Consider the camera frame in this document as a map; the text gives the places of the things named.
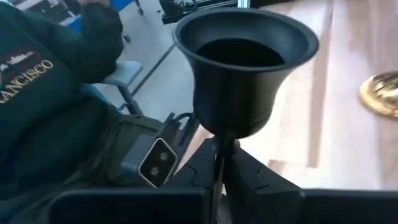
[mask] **person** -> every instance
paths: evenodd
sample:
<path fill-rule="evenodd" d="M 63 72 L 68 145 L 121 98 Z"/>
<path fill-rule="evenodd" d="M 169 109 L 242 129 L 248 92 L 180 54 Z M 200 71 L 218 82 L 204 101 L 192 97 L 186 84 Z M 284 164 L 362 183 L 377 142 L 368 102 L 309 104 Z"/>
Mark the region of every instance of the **person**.
<path fill-rule="evenodd" d="M 66 189 L 129 186 L 120 162 L 160 121 L 80 91 L 116 68 L 123 26 L 109 0 L 79 0 L 81 34 L 0 2 L 0 223 L 46 223 Z"/>

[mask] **black bell-shaped cup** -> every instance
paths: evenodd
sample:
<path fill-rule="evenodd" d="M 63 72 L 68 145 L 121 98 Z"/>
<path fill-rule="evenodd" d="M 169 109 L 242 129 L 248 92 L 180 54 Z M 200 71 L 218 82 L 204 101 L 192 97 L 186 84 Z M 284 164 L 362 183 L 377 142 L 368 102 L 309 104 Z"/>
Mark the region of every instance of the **black bell-shaped cup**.
<path fill-rule="evenodd" d="M 195 116 L 209 132 L 227 139 L 259 131 L 280 84 L 318 50 L 307 26 L 258 9 L 195 12 L 177 25 L 174 42 L 193 70 Z"/>

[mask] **light wooden surface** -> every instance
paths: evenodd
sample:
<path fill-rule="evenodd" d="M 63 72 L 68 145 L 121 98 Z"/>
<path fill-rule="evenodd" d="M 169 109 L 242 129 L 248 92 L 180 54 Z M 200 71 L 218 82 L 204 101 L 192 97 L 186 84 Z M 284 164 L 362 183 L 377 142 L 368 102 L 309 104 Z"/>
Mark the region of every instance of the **light wooden surface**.
<path fill-rule="evenodd" d="M 242 148 L 301 187 L 398 189 L 398 121 L 369 112 L 359 86 L 398 70 L 398 0 L 302 0 L 264 8 L 308 25 L 320 50 L 282 84 L 272 117 Z M 186 159 L 204 138 L 199 128 Z"/>

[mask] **brass object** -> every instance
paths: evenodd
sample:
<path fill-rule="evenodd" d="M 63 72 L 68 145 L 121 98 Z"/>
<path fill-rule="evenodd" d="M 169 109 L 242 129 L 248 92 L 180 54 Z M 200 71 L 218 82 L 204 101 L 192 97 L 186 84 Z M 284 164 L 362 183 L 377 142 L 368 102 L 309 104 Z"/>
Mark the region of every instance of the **brass object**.
<path fill-rule="evenodd" d="M 361 85 L 359 95 L 362 102 L 374 112 L 398 118 L 398 71 L 367 79 Z"/>

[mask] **floor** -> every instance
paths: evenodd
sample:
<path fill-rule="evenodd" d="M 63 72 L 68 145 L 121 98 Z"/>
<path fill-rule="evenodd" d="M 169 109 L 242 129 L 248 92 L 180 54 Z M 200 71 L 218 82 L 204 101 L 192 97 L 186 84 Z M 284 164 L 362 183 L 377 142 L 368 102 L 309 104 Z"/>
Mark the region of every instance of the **floor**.
<path fill-rule="evenodd" d="M 152 73 L 134 97 L 146 115 L 160 120 L 191 111 L 193 78 L 172 47 L 175 24 L 162 24 L 157 0 L 141 4 L 143 16 L 135 4 L 121 12 L 132 37 L 121 60 L 144 65 L 131 90 Z M 242 147 L 301 187 L 398 189 L 398 122 L 369 112 L 358 100 L 365 79 L 398 69 L 398 0 L 301 0 L 266 9 L 308 25 L 320 50 L 285 80 L 272 118 L 242 139 Z M 116 105 L 123 102 L 113 87 L 100 89 Z M 190 150 L 209 136 L 200 128 Z"/>
<path fill-rule="evenodd" d="M 308 25 L 320 49 L 283 82 L 270 121 L 242 148 L 301 187 L 397 190 L 398 121 L 367 110 L 358 94 L 367 78 L 398 69 L 398 1 L 301 0 L 265 9 Z M 200 128 L 190 152 L 210 136 Z"/>
<path fill-rule="evenodd" d="M 141 6 L 143 16 L 138 14 L 134 3 L 120 13 L 124 32 L 131 37 L 131 43 L 126 44 L 119 60 L 135 60 L 144 66 L 130 90 L 136 92 L 134 98 L 146 116 L 163 121 L 170 112 L 191 112 L 193 77 L 184 56 L 173 46 L 175 24 L 163 25 L 158 0 L 141 1 Z M 150 77 L 137 90 L 149 73 Z M 97 86 L 116 106 L 122 105 L 117 88 Z"/>

